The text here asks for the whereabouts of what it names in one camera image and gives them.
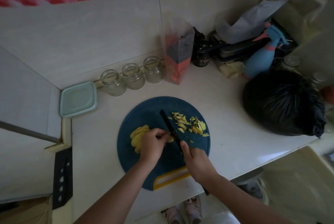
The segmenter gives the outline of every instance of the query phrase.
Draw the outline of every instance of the pink sandal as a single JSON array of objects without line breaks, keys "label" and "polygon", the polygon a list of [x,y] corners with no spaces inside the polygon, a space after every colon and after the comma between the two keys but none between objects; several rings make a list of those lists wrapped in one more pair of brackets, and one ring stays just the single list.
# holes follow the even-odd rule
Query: pink sandal
[{"label": "pink sandal", "polygon": [[202,222],[202,208],[199,196],[192,197],[185,201],[186,212],[189,224],[199,224]]},{"label": "pink sandal", "polygon": [[184,219],[180,215],[179,211],[177,210],[176,206],[172,206],[161,211],[164,218],[166,218],[168,224],[185,224]]}]

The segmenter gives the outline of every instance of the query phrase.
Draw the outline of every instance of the forearm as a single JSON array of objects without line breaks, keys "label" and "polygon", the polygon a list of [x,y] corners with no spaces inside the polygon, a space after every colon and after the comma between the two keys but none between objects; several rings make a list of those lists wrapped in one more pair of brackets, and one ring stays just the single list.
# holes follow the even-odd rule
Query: forearm
[{"label": "forearm", "polygon": [[203,186],[226,205],[241,224],[291,224],[221,175],[217,174]]},{"label": "forearm", "polygon": [[125,221],[140,188],[154,165],[139,161],[109,191],[94,203],[75,224],[121,224]]}]

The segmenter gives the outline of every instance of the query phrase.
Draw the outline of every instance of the spray bottle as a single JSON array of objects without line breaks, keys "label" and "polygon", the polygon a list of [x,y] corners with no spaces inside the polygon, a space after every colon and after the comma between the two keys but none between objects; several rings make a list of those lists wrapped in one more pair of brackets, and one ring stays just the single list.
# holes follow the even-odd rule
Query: spray bottle
[{"label": "spray bottle", "polygon": [[256,51],[245,63],[243,76],[246,79],[252,79],[257,74],[269,70],[275,55],[275,49],[280,42],[288,45],[284,34],[274,25],[270,25],[262,35],[254,39],[254,41],[262,38],[271,38],[271,41],[263,48]]}]

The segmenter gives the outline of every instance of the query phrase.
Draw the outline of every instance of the empty glass jar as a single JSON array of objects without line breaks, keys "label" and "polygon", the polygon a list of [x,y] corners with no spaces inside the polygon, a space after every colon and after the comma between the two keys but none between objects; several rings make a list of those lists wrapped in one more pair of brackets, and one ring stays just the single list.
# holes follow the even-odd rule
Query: empty glass jar
[{"label": "empty glass jar", "polygon": [[112,96],[120,96],[126,91],[126,84],[116,70],[109,69],[101,74],[101,82]]},{"label": "empty glass jar", "polygon": [[130,89],[140,89],[145,84],[145,77],[136,63],[126,64],[123,69],[123,78]]},{"label": "empty glass jar", "polygon": [[144,72],[146,79],[152,83],[160,82],[164,78],[161,61],[155,56],[147,57],[144,60]]}]

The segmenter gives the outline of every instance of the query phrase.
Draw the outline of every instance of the round blue cutting board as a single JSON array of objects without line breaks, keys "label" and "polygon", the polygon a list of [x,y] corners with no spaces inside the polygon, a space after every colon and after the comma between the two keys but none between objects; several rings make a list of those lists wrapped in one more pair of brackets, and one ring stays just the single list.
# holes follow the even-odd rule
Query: round blue cutting board
[{"label": "round blue cutting board", "polygon": [[[186,116],[188,122],[190,122],[189,119],[191,117],[198,117],[200,121],[206,124],[204,118],[194,106],[176,97],[154,97],[138,104],[125,117],[118,133],[117,153],[124,172],[129,171],[129,169],[138,162],[140,157],[140,154],[136,154],[135,148],[131,146],[130,139],[130,134],[136,128],[148,125],[150,129],[157,127],[168,131],[164,120],[160,116],[161,109],[165,111],[167,116],[172,117],[172,112],[179,112]],[[199,134],[190,133],[188,130],[186,130],[185,133],[181,133],[177,130],[178,126],[175,124],[175,119],[170,120],[170,122],[181,140],[186,141],[190,147],[203,149],[209,156],[210,136],[203,137]],[[204,133],[209,133],[208,125],[206,125]],[[179,150],[176,142],[167,143],[157,165],[146,178],[143,188],[153,191],[153,183],[157,177],[184,166],[183,154]]]}]

